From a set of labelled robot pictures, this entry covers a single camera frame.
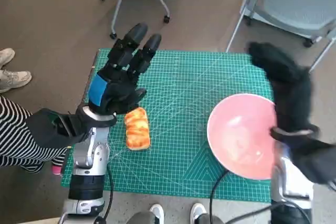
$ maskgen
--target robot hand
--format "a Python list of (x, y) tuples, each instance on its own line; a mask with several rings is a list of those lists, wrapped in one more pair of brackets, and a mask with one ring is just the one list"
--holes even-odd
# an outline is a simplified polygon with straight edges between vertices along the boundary
[(61, 224), (106, 223), (99, 213), (104, 208), (103, 188), (108, 166), (110, 127), (118, 114), (125, 114), (136, 107), (145, 96), (145, 89), (138, 89), (139, 75), (145, 73), (161, 42), (161, 35), (153, 35), (133, 56), (147, 32), (146, 24), (137, 24), (125, 37), (114, 44), (108, 61), (94, 76), (89, 89), (88, 104), (81, 104), (76, 116), (85, 135), (73, 149), (73, 170), (68, 199), (64, 203)]
[[(262, 68), (273, 90), (277, 127), (275, 165), (272, 173), (272, 204), (294, 202), (311, 221), (313, 183), (327, 184), (336, 178), (336, 148), (316, 140), (319, 128), (310, 124), (312, 84), (308, 69), (299, 67), (271, 44), (253, 42), (251, 61)], [(291, 204), (271, 211), (271, 223), (307, 223)]]

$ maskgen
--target pink bowl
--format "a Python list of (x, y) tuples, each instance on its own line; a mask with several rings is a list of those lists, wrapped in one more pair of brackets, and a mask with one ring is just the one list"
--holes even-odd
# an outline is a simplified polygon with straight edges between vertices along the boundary
[(270, 179), (276, 124), (274, 104), (259, 95), (235, 94), (211, 112), (207, 125), (210, 148), (229, 171), (249, 179)]

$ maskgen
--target striped clothing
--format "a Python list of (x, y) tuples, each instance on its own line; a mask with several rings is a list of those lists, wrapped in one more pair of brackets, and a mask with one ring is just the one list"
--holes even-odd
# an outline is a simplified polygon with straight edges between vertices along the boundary
[(32, 173), (49, 160), (61, 166), (67, 148), (38, 146), (25, 122), (29, 116), (29, 111), (0, 95), (0, 166), (20, 165)]

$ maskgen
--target white shoe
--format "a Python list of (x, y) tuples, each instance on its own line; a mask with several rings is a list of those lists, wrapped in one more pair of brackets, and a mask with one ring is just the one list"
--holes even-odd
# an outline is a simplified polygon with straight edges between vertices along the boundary
[(149, 209), (150, 212), (155, 214), (155, 216), (159, 219), (159, 223), (163, 224), (164, 222), (164, 211), (160, 204), (154, 204), (151, 209)]
[(5, 48), (0, 51), (0, 68), (3, 67), (3, 65), (6, 65), (9, 63), (15, 55), (15, 51), (12, 48)]
[(10, 72), (7, 70), (0, 70), (0, 93), (22, 87), (30, 82), (30, 80), (31, 74), (28, 71)]
[(195, 203), (190, 210), (190, 224), (195, 224), (195, 220), (202, 214), (206, 214), (205, 207), (201, 203)]

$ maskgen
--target bread roll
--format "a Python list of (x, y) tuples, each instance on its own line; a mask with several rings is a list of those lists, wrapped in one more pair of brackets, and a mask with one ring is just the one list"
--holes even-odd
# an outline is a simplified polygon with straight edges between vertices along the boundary
[(126, 146), (132, 151), (149, 148), (151, 139), (146, 110), (140, 107), (136, 108), (125, 115), (124, 122), (126, 126)]

